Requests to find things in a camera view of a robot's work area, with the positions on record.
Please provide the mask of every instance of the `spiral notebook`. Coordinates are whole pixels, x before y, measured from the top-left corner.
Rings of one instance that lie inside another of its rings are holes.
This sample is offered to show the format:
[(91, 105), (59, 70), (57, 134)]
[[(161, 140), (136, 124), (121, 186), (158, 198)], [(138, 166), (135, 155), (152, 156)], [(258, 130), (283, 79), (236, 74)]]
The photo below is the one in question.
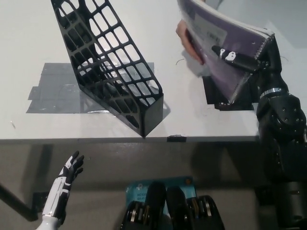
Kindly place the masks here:
[(211, 50), (214, 45), (258, 59), (274, 32), (223, 15), (202, 0), (177, 0), (192, 43), (208, 65), (217, 88), (233, 103), (250, 74), (226, 63)]

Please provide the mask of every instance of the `floor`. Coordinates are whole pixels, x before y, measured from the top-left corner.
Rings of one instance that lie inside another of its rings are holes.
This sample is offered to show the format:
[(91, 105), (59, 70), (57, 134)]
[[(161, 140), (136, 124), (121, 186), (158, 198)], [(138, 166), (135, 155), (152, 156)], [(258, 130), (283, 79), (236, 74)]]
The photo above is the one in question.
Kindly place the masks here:
[[(276, 230), (274, 209), (259, 207), (253, 187), (265, 184), (257, 143), (130, 143), (0, 145), (0, 182), (30, 203), (33, 191), (51, 187), (75, 151), (84, 172), (73, 185), (63, 230), (116, 230), (125, 210), (125, 187), (139, 179), (192, 175), (198, 195), (215, 200), (227, 230)], [(0, 202), (0, 228), (34, 230)]]

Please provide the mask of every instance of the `white table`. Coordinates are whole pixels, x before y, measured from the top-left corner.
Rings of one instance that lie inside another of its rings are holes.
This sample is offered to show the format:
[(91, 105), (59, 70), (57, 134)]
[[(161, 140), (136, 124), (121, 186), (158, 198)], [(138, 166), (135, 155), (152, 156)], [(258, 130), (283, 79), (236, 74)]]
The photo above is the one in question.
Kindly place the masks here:
[[(181, 18), (175, 0), (111, 0), (145, 60), (154, 62), (155, 75), (171, 110), (146, 139), (112, 114), (27, 114), (29, 92), (38, 85), (44, 64), (70, 60), (49, 0), (0, 2), (1, 142), (166, 141), (171, 135), (185, 136), (187, 141), (241, 141), (257, 136), (254, 112), (215, 110), (206, 103), (202, 79), (187, 68), (185, 61), (176, 65), (183, 58), (183, 48), (175, 33)], [(270, 8), (262, 9), (261, 5)], [(295, 16), (285, 15), (290, 8)], [(220, 7), (236, 19), (276, 32), (285, 57), (283, 77), (291, 92), (301, 99), (304, 111), (306, 10), (304, 0), (225, 0)]]

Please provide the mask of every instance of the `white label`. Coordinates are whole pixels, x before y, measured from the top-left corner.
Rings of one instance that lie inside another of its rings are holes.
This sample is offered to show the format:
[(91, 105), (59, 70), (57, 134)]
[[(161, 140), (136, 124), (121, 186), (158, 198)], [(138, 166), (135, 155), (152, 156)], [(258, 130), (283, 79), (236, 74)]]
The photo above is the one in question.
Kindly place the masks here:
[(195, 15), (192, 26), (201, 40), (212, 43), (212, 45), (221, 46), (226, 39), (227, 31), (203, 19), (198, 14)]

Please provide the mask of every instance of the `white robotic hand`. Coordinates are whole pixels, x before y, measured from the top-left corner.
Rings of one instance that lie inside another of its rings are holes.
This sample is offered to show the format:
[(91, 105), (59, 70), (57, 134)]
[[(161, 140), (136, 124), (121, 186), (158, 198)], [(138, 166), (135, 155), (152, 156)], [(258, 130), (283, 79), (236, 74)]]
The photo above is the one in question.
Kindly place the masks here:
[(80, 167), (84, 156), (78, 156), (77, 151), (68, 159), (53, 182), (43, 210), (43, 221), (37, 230), (57, 230), (64, 223), (72, 182), (83, 171)]

